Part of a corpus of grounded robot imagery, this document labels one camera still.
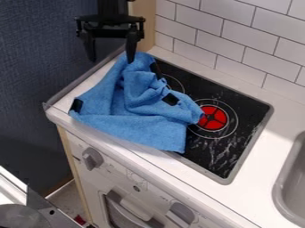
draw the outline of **white tile wall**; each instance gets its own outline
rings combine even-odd
[[[305,1],[293,0],[292,7],[290,8],[289,15],[305,20]]]
[[[174,20],[176,14],[176,4],[167,0],[157,0],[156,13],[162,17]]]
[[[276,56],[305,66],[305,45],[281,38],[276,49]]]
[[[196,29],[187,27],[180,23],[156,16],[156,30],[163,34],[175,37],[194,44]]]
[[[287,13],[291,0],[240,0],[247,4],[253,4],[271,11]]]
[[[266,32],[258,31],[226,20],[222,37],[247,45],[266,53],[273,53],[276,48],[277,37]]]
[[[201,8],[202,11],[245,25],[251,25],[254,9],[254,6],[232,0],[202,0]]]
[[[299,65],[250,48],[245,51],[243,63],[293,82],[301,69]]]
[[[174,38],[166,36],[160,32],[155,33],[156,45],[169,51],[173,51]]]
[[[299,78],[297,80],[297,84],[301,86],[305,86],[305,68],[301,69],[301,73],[299,75]]]
[[[241,61],[243,58],[244,46],[206,32],[198,31],[196,45],[235,61]]]
[[[189,45],[179,40],[175,40],[174,53],[185,56],[190,60],[200,62],[201,64],[211,68],[215,65],[215,53],[210,53],[199,47]]]
[[[217,59],[216,69],[225,72],[228,75],[250,82],[256,86],[262,86],[266,76],[265,72],[245,66],[236,61],[231,61],[221,56]]]
[[[303,86],[289,83],[279,77],[268,75],[264,88],[305,104],[305,89]]]
[[[177,6],[177,21],[215,35],[220,35],[223,22],[219,17],[195,11],[182,5]]]
[[[199,4],[201,0],[171,0],[172,2],[183,4],[189,7],[193,7],[195,9],[199,9]]]
[[[305,0],[157,0],[156,13],[156,45],[305,102]]]
[[[305,21],[258,9],[253,27],[305,44]]]

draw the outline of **oven handle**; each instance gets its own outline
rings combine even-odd
[[[158,220],[156,220],[154,217],[152,217],[149,221],[144,221],[137,216],[133,215],[129,210],[125,209],[120,205],[120,202],[122,201],[121,196],[116,193],[115,191],[110,191],[106,195],[106,199],[108,203],[111,203],[111,205],[124,217],[126,217],[130,222],[137,224],[140,227],[143,228],[164,228],[164,224],[160,223]]]

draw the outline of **oven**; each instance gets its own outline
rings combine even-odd
[[[75,135],[67,136],[96,227],[225,228]]]

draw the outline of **gray knob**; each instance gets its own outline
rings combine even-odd
[[[99,167],[103,163],[102,155],[93,148],[87,148],[83,152],[83,160],[85,162],[87,170],[91,171],[95,167]]]
[[[166,217],[181,228],[190,227],[191,223],[195,219],[193,211],[187,206],[178,202],[175,202],[170,207]]]

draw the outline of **black tag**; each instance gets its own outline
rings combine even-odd
[[[151,69],[152,73],[155,73],[158,79],[163,78],[163,75],[160,71],[160,68],[158,67],[157,62],[153,62],[149,68]]]
[[[72,103],[70,110],[75,110],[76,112],[80,112],[83,103],[84,102],[81,101],[80,99],[74,99],[74,102]]]
[[[162,100],[164,102],[166,102],[167,104],[169,104],[170,106],[174,106],[177,104],[177,102],[179,102],[179,99],[171,93],[169,93],[167,96],[163,97]]]

